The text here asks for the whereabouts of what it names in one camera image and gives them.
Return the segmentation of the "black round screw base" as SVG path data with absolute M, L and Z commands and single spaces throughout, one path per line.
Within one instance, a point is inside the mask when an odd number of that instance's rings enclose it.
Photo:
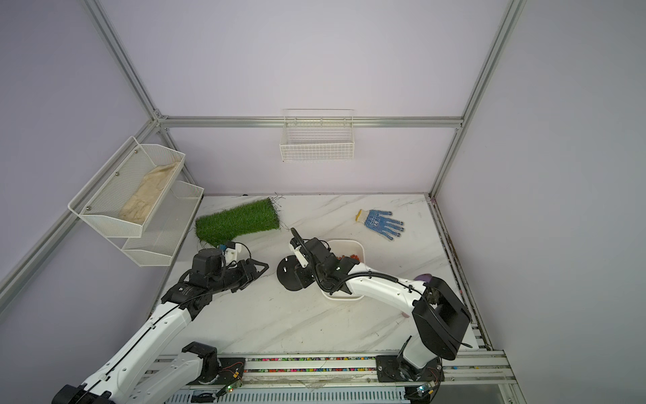
M 297 273 L 297 269 L 300 268 L 300 262 L 295 255 L 289 255 L 279 262 L 276 271 L 277 278 L 287 291 L 301 291 L 304 289 Z

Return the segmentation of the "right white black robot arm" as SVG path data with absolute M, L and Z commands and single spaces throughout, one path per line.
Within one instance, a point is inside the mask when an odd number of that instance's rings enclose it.
M 278 271 L 289 291 L 316 284 L 324 294 L 367 297 L 407 314 L 417 333 L 397 355 L 380 355 L 375 361 L 381 381 L 442 380 L 442 362 L 455 360 L 471 325 L 468 308 L 443 279 L 430 274 L 414 280 L 398 278 L 368 267 L 359 259 L 338 257 L 314 237 L 305 240 L 294 228 L 289 245 L 293 254 Z

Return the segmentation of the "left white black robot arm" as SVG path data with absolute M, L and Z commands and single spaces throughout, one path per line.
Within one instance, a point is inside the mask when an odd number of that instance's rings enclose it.
M 191 382 L 211 385 L 240 374 L 227 369 L 217 348 L 191 342 L 168 368 L 144 374 L 179 335 L 213 301 L 216 294 L 246 289 L 269 268 L 248 258 L 227 262 L 218 248 L 200 250 L 192 266 L 161 298 L 145 324 L 99 370 L 80 385 L 64 385 L 55 403 L 163 403 Z

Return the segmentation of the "pile of red sleeves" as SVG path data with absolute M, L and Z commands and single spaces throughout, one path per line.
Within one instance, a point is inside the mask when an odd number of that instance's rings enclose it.
M 358 257 L 358 255 L 356 255 L 356 254 L 353 254 L 353 255 L 351 255 L 351 256 L 346 256 L 346 255 L 337 256 L 337 258 L 338 258 L 339 260 L 349 259 L 349 260 L 351 260 L 351 261 L 355 262 L 355 264 L 360 263 L 360 258 L 359 258 L 359 257 Z

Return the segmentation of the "white plastic tray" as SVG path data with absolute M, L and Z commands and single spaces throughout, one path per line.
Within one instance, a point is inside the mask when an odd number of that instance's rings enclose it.
M 360 263 L 365 262 L 365 250 L 363 245 L 360 242 L 350 239 L 335 239 L 328 241 L 331 251 L 338 257 L 343 256 L 355 257 Z M 321 294 L 328 299 L 329 301 L 361 301 L 363 296 L 350 295 L 346 294 L 343 291 L 338 291 L 334 295 L 330 296 L 325 291 L 322 291 Z

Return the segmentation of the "green artificial grass mat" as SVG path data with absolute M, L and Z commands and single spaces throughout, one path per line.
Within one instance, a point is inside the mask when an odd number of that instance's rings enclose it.
M 277 230 L 280 220 L 270 199 L 257 200 L 196 219 L 195 234 L 200 242 L 213 246 L 237 237 Z

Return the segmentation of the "blue dotted work glove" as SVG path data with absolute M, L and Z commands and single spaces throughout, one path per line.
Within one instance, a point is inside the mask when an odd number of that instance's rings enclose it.
M 355 222 L 363 224 L 368 230 L 378 233 L 389 241 L 401 237 L 405 231 L 405 223 L 395 220 L 392 211 L 360 210 L 355 216 Z

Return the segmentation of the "lower white mesh shelf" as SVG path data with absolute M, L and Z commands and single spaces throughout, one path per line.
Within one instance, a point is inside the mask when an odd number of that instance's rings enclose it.
M 203 196 L 203 188 L 177 180 L 141 237 L 107 237 L 107 240 L 139 267 L 171 266 Z

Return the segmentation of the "white mesh shelf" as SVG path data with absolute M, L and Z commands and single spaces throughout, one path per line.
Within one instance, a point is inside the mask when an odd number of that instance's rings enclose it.
M 141 237 L 156 210 L 178 178 L 185 154 L 159 144 L 140 143 L 131 136 L 68 203 L 68 210 L 103 237 Z M 119 219 L 119 212 L 138 189 L 143 177 L 157 166 L 178 162 L 176 171 L 143 225 Z
M 177 180 L 141 237 L 107 237 L 107 240 L 139 267 L 171 266 L 203 196 L 203 188 Z

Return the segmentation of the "beige cloth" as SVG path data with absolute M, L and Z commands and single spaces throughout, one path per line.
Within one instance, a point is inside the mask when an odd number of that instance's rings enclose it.
M 147 173 L 134 193 L 119 212 L 119 219 L 143 225 L 154 205 L 176 171 L 178 162 L 157 166 Z

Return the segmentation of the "upper white mesh shelf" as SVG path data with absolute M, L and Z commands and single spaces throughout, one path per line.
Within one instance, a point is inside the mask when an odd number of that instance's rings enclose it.
M 68 203 L 68 210 L 103 237 L 141 237 L 156 210 L 178 178 L 185 154 L 159 144 L 140 143 L 131 136 Z M 176 171 L 143 225 L 119 219 L 119 212 L 138 189 L 143 177 L 157 166 L 178 162 Z

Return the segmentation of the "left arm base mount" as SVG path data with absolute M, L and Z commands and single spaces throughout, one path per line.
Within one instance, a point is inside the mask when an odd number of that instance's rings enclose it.
M 190 385 L 230 385 L 243 377 L 246 359 L 242 357 L 221 357 L 217 348 L 192 342 L 181 350 L 200 360 L 198 377 Z

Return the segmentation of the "pink purple handled tool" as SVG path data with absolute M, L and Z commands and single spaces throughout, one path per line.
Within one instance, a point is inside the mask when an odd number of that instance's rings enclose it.
M 423 302 L 430 308 L 437 308 L 437 299 L 433 295 L 432 291 L 426 290 L 425 286 L 425 284 L 427 284 L 431 280 L 431 274 L 420 274 L 412 280 L 412 282 L 419 282 L 420 284 L 418 286 L 411 286 L 410 289 L 404 293 L 404 296 L 410 303 L 410 308 L 402 311 L 401 313 L 404 318 L 410 318 L 416 301 Z

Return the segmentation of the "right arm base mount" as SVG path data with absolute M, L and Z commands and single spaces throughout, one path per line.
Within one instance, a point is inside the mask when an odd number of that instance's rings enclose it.
M 444 381 L 440 358 L 420 337 L 408 338 L 397 355 L 378 355 L 375 362 L 379 382 Z

